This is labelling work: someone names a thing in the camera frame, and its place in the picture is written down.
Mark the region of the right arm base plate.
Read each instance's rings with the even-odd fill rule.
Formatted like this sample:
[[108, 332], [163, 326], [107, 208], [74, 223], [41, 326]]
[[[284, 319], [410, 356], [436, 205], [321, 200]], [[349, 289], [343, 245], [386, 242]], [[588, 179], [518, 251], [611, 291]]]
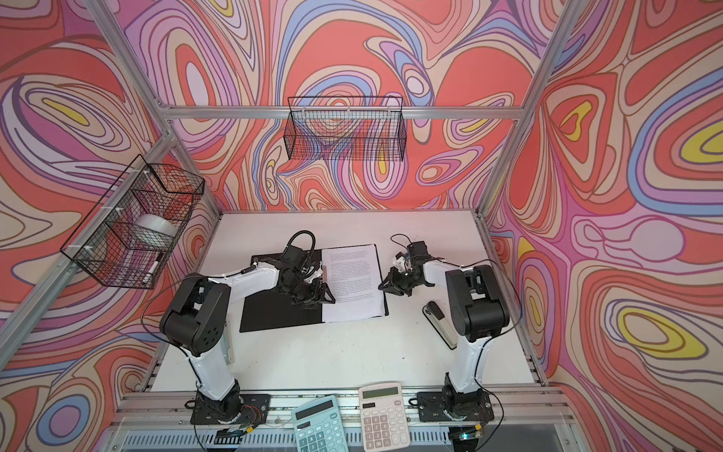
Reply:
[[490, 394], [484, 389], [466, 394], [451, 387], [444, 387], [439, 392], [418, 392], [410, 399], [410, 406], [417, 409], [419, 420], [423, 423], [472, 422], [467, 427], [450, 429], [450, 439], [458, 442], [481, 438], [484, 428], [495, 420]]

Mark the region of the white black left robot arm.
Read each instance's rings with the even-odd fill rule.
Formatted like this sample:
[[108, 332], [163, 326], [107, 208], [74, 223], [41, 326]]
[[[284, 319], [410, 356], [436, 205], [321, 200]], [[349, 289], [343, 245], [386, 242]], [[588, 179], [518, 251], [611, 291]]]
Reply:
[[245, 403], [228, 369], [221, 339], [233, 301], [275, 291], [295, 304], [333, 304], [336, 299], [322, 271], [307, 274], [301, 267], [270, 259], [230, 275], [192, 273], [184, 278], [160, 321], [160, 333], [186, 356], [197, 382], [196, 421], [231, 424]]

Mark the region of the blue folder with black inside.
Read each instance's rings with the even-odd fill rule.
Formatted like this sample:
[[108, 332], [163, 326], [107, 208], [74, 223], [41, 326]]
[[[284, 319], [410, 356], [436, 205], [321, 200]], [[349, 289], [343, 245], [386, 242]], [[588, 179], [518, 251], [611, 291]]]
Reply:
[[293, 306], [290, 297], [267, 290], [247, 297], [244, 301], [239, 331], [267, 331], [322, 324], [322, 308]]

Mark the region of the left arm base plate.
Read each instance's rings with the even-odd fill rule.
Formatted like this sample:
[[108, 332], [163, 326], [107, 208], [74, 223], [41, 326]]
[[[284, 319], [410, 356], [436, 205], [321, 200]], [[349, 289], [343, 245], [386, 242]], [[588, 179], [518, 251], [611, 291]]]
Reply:
[[206, 446], [231, 446], [267, 422], [269, 394], [230, 394], [223, 401], [211, 400], [200, 392], [186, 401], [190, 424], [197, 439]]

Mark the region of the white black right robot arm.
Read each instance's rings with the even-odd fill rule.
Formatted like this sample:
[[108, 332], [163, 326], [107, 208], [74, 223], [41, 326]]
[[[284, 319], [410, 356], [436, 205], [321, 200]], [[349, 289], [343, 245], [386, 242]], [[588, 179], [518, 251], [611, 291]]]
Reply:
[[479, 371], [489, 354], [491, 340], [501, 336], [510, 322], [508, 305], [493, 268], [487, 264], [461, 267], [437, 259], [408, 270], [400, 267], [399, 262], [391, 267], [378, 289], [410, 297], [417, 286], [444, 288], [458, 341], [444, 386], [432, 395], [435, 400], [429, 395], [417, 397], [420, 418], [429, 419], [438, 412], [453, 421], [492, 420], [491, 394], [482, 387]]

